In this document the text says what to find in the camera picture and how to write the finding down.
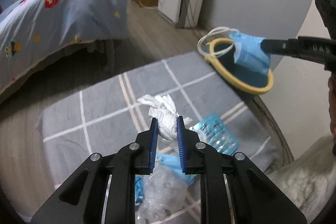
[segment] silver screw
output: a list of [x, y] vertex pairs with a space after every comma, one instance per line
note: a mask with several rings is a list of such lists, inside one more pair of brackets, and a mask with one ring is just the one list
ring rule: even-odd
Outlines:
[[139, 145], [138, 143], [131, 143], [131, 144], [129, 145], [129, 148], [130, 148], [131, 150], [137, 150], [139, 147], [140, 147], [140, 145]]
[[245, 155], [243, 153], [238, 152], [238, 153], [235, 154], [235, 158], [237, 160], [243, 160], [243, 159], [245, 159]]
[[205, 143], [198, 142], [195, 146], [198, 149], [204, 149], [205, 148]]
[[91, 155], [90, 160], [96, 161], [100, 159], [100, 155], [98, 153], [94, 153]]

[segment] crumpled white tissue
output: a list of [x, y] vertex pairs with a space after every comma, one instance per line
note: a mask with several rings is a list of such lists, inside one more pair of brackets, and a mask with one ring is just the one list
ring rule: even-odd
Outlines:
[[[177, 118], [179, 114], [170, 95], [152, 97], [148, 94], [137, 100], [143, 105], [149, 105], [148, 115], [157, 118], [159, 122], [159, 135], [169, 141], [177, 140]], [[193, 119], [186, 117], [183, 119], [184, 125], [188, 125]]]

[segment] cartoon print bedding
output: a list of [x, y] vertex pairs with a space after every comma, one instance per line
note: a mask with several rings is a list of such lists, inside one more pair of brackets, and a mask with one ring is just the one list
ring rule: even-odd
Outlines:
[[126, 38], [127, 1], [21, 1], [0, 21], [0, 94], [71, 43]]

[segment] hand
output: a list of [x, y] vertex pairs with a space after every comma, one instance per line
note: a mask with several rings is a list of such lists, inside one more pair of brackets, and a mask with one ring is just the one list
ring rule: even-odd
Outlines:
[[329, 78], [329, 115], [330, 115], [330, 131], [336, 136], [336, 89], [334, 89], [334, 81]]

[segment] plaid cloth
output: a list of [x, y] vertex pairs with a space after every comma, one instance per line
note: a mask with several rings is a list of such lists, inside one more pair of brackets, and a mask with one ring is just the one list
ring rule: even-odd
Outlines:
[[[218, 114], [262, 171], [276, 159], [271, 137], [245, 103], [195, 52], [155, 62], [75, 93], [46, 108], [38, 122], [55, 186], [93, 152], [108, 155], [150, 126], [149, 106], [137, 98], [170, 94], [177, 111], [196, 124]], [[158, 146], [163, 152], [170, 147]], [[200, 185], [189, 187], [182, 210], [156, 223], [199, 223]]]

